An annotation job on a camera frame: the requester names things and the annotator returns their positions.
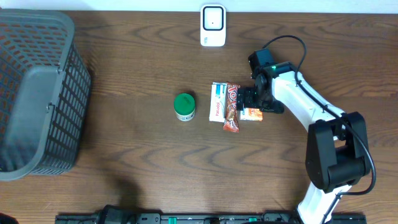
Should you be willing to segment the orange snack packet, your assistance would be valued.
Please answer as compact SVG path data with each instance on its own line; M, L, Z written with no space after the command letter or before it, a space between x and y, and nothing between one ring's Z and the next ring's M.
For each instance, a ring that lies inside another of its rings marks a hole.
M262 111L255 108L245 108L240 112L241 121L262 121Z

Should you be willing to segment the red chocolate bar wrapper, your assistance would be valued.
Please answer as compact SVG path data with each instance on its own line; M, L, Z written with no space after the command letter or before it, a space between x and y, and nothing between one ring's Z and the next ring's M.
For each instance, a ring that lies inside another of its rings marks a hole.
M227 83L226 113L223 129L233 133L239 132L238 111L236 108L239 87L237 84Z

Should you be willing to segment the white Panadol box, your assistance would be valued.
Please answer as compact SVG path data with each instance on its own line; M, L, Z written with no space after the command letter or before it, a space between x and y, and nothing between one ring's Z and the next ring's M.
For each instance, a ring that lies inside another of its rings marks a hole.
M213 82L211 85L211 102L209 120L224 123L227 83Z

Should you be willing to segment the green lid jar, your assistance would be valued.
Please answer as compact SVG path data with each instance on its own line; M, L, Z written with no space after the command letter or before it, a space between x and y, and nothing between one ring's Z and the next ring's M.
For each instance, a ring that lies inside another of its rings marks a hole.
M190 121L195 116L195 99L188 93L181 93L175 97L174 110L180 121Z

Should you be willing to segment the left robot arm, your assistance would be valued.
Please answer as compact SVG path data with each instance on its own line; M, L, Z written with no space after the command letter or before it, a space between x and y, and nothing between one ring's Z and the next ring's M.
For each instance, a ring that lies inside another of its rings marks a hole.
M137 215L123 208L106 205L99 212L95 224L136 224Z

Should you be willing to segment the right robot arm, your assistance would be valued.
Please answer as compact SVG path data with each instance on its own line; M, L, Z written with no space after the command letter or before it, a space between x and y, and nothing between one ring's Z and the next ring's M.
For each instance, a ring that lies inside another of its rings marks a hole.
M289 109L300 121L307 131L305 167L310 185L297 207L297 220L330 222L341 197L373 172L363 116L333 106L292 63L276 63L267 48L253 52L248 62L255 82L238 90L237 109L276 114Z

